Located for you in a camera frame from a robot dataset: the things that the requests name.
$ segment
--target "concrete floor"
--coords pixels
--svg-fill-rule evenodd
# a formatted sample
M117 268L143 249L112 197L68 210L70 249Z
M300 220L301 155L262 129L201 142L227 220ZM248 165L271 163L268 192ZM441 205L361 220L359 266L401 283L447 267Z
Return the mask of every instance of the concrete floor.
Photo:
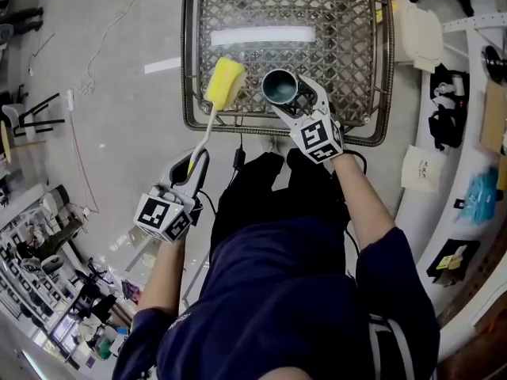
M28 105L87 83L90 58L107 26L130 1L40 0L45 9L44 26L24 38L21 50L21 71L30 93ZM425 0L423 6L432 2L440 2L436 12L443 21L459 13L452 0ZM180 55L180 21L181 0L136 0L128 14L111 28L90 67L94 91L76 96L72 113L75 134L100 214L90 216L85 225L87 234L81 232L75 242L86 257L101 260L117 274L123 272L135 252L128 231L133 227L139 197L169 159L195 146L201 138L182 121L179 68L144 73L145 65ZM40 54L31 59L33 76L29 76L30 55L52 33L55 35ZM385 142L376 148L353 148L368 159L368 177L393 215L402 194L402 160L417 130L419 85L419 72L397 66ZM33 157L50 188L63 184L72 203L95 209L78 169L70 113L65 107L51 109L67 122L47 137L45 146L33 149ZM238 144L239 137L229 134L214 134L208 144L212 162L204 190L215 204L231 178ZM256 136L245 136L244 147L247 160L261 152ZM288 171L284 168L275 188L287 181ZM213 218L206 200L204 204L199 225L191 229L187 240L184 289L208 251ZM353 262L353 254L348 254ZM145 283L152 262L150 257L143 258L130 278Z

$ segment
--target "cardboard box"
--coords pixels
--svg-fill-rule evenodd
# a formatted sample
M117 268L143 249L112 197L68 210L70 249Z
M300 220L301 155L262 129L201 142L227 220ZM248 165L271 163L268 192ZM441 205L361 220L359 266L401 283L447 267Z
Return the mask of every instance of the cardboard box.
M481 145L500 154L497 188L507 191L507 156L502 153L507 120L507 100L505 89L492 80L486 87L486 107L481 130Z

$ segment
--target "wicker table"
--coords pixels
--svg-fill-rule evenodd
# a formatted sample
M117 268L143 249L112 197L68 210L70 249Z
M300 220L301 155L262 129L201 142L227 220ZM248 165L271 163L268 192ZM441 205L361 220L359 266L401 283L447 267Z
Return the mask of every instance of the wicker table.
M383 21L378 25L379 9ZM269 25L311 26L316 40L211 46L214 30ZM183 0L183 117L193 130L206 128L211 105L204 92L221 56L244 63L248 77L233 108L217 116L213 131L288 135L281 123L267 126L276 125L277 117L261 94L263 76L281 67L325 87L347 143L376 146L385 138L394 58L390 0ZM312 103L299 100L294 105L304 110ZM350 134L374 119L370 137Z

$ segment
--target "blue cup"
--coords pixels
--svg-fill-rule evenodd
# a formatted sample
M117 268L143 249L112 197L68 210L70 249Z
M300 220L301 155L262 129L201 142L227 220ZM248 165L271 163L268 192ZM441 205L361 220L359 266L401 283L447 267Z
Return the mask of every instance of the blue cup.
M298 79L288 70L271 70L262 79L262 93L274 105L288 104L298 93Z

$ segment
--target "yellow sponge brush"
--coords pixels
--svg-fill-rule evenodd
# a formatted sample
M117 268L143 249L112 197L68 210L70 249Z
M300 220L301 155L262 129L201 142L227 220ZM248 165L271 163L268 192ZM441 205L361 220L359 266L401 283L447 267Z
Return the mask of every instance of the yellow sponge brush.
M241 63L228 58L220 58L215 65L215 70L204 99L213 103L213 109L209 115L208 128L202 141L196 146L192 153L189 163L188 174L196 162L197 155L209 141L209 135L212 133L213 123L215 122L216 112L230 107L232 102L238 96L239 90L244 86L246 80L246 70Z
M204 99L213 103L217 111L230 107L245 79L245 67L241 63L229 58L220 58L216 62Z

